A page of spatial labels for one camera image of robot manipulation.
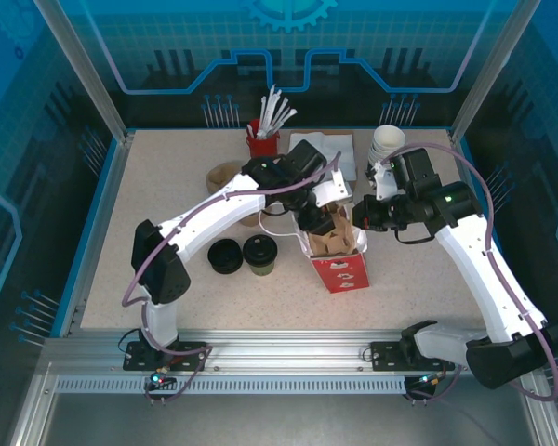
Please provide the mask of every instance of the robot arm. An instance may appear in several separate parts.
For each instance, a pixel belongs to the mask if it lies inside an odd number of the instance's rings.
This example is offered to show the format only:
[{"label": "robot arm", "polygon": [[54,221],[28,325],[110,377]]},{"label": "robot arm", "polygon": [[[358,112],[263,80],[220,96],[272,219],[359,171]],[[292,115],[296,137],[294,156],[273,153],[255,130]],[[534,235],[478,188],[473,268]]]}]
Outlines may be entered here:
[{"label": "robot arm", "polygon": [[[137,226],[131,261],[135,270],[187,215],[198,210],[153,259],[139,281],[142,292],[149,297],[146,303],[146,326],[149,327],[149,337],[156,341],[153,348],[167,348],[177,339],[178,299],[186,293],[191,283],[184,263],[232,224],[271,203],[279,202],[296,214],[302,230],[325,234],[334,229],[326,205],[351,196],[340,171],[333,172],[331,181],[320,182],[321,178],[301,189],[271,193],[272,190],[301,182],[323,165],[326,165],[326,158],[310,143],[301,141],[288,155],[250,160],[227,186],[190,211],[157,227],[149,220]],[[232,192],[239,190],[260,190],[260,193],[231,196]],[[226,199],[216,201],[220,196]]]},{"label": "robot arm", "polygon": [[[485,321],[485,331],[473,332],[435,321],[410,327],[403,332],[401,344],[410,361],[422,356],[469,366],[478,381],[489,388],[543,365],[546,359],[539,342],[485,255],[486,220],[469,187],[462,182],[442,186],[425,150],[401,155],[386,167],[377,164],[372,174],[376,196],[366,195],[355,206],[353,224],[386,231],[423,223],[457,265]],[[558,343],[558,325],[549,326],[495,245],[492,252],[537,327],[552,345]]]}]

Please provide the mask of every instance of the enclosure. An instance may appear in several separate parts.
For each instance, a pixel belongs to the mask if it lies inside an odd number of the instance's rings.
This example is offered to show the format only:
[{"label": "enclosure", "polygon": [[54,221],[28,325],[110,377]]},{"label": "enclosure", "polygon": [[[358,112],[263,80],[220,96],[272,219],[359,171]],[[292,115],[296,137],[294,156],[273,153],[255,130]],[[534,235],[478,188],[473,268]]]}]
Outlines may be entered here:
[{"label": "enclosure", "polygon": [[[352,135],[356,200],[372,192],[378,125],[463,154],[495,192],[498,249],[558,322],[558,0],[4,0],[0,444],[489,444],[484,430],[500,444],[558,444],[558,400],[488,390],[468,372],[452,407],[412,408],[385,390],[423,373],[374,371],[360,354],[369,343],[428,319],[483,321],[436,243],[379,233],[371,286],[337,295],[293,238],[277,238],[269,278],[214,277],[206,249],[195,254],[179,337],[214,350],[178,401],[141,396],[149,374],[124,371],[118,349],[140,326],[120,306],[128,234],[208,197],[216,164],[247,161],[246,125],[273,85],[298,110],[280,151],[292,132]],[[466,166],[431,159],[486,208]],[[550,381],[548,368],[521,378],[538,394]]]}]

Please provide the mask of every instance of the black lid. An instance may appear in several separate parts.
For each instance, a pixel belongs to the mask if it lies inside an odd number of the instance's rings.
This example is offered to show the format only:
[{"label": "black lid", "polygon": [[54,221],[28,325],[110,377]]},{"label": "black lid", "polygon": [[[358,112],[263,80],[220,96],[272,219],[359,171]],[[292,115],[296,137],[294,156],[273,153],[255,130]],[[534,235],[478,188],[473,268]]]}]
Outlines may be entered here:
[{"label": "black lid", "polygon": [[277,243],[268,235],[255,235],[244,243],[244,260],[253,267],[271,265],[277,257]]},{"label": "black lid", "polygon": [[242,250],[236,240],[221,239],[208,248],[208,261],[219,274],[232,274],[242,266]]}]

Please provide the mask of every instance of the white napkin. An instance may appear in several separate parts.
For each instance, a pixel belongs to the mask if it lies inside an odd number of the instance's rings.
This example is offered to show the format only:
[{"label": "white napkin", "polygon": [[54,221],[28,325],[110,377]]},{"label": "white napkin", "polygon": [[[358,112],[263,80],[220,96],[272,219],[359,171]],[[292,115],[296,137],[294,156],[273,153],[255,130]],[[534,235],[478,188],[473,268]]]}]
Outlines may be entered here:
[{"label": "white napkin", "polygon": [[[340,151],[339,169],[343,173],[343,178],[345,181],[355,181],[357,179],[355,160],[353,159],[353,135],[325,135],[322,132],[292,133],[289,136],[289,151],[303,139],[310,142],[329,162]],[[326,176],[326,179],[330,178],[332,178],[332,174]]]}]

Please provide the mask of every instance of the beige countertop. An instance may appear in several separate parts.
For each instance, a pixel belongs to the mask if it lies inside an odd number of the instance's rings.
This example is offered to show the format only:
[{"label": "beige countertop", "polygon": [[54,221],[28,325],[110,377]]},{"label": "beige countertop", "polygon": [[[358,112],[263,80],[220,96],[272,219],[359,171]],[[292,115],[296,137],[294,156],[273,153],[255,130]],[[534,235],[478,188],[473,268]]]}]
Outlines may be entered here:
[{"label": "beige countertop", "polygon": [[[371,189],[364,176],[372,130],[355,130],[359,201]],[[283,131],[281,151],[289,131]],[[406,130],[408,142],[449,145],[444,130]],[[240,130],[139,130],[136,132],[113,208],[107,235],[87,300],[83,329],[140,326],[139,306],[120,301],[133,277],[130,256],[134,230],[146,218],[154,224],[186,212],[207,196],[205,176],[217,164],[248,159]],[[429,151],[443,184],[458,180],[454,160]],[[267,218],[274,232],[290,230],[289,216]],[[242,244],[261,233],[236,224],[219,238]],[[420,225],[402,239],[426,235]],[[434,241],[417,246],[398,243],[391,232],[368,233],[365,261],[371,286],[331,295],[300,251],[294,237],[276,237],[274,271],[255,276],[244,264],[229,276],[213,271],[206,260],[209,243],[186,265],[192,286],[180,298],[179,328],[195,329],[400,329],[427,319],[463,328],[483,322],[469,288],[445,250]]]}]

